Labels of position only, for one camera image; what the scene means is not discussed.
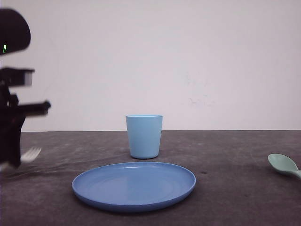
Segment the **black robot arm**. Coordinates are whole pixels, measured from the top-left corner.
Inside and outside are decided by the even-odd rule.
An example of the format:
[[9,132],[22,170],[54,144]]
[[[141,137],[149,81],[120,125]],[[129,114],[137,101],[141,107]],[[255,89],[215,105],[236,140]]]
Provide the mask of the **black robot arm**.
[[[11,8],[0,10],[0,53],[7,55],[26,49],[31,32],[23,16]],[[51,104],[19,104],[16,94],[9,87],[31,86],[34,69],[4,67],[0,70],[0,169],[18,168],[37,158],[41,149],[31,148],[21,153],[21,129],[26,117],[46,115]]]

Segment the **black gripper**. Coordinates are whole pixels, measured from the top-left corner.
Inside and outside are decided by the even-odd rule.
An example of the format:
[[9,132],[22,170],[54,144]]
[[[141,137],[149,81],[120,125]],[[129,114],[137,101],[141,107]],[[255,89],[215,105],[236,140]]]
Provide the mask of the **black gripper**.
[[48,113],[48,101],[18,106],[18,98],[11,95],[8,84],[0,80],[0,163],[14,168],[21,165],[21,114],[39,116]]

